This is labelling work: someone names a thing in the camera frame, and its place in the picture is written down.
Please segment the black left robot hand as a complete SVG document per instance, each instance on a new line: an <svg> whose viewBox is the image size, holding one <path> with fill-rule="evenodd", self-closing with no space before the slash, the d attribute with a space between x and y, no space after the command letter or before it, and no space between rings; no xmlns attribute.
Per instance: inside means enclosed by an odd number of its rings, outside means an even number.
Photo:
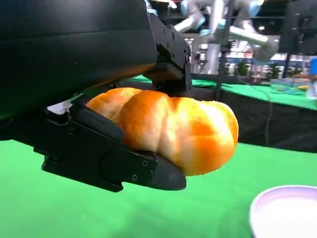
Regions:
<svg viewBox="0 0 317 238"><path fill-rule="evenodd" d="M48 173L112 192L132 183L183 190L179 168L123 143L76 96L144 75L176 96L191 88L190 47L142 0L3 0L0 138L32 146Z"/></svg>

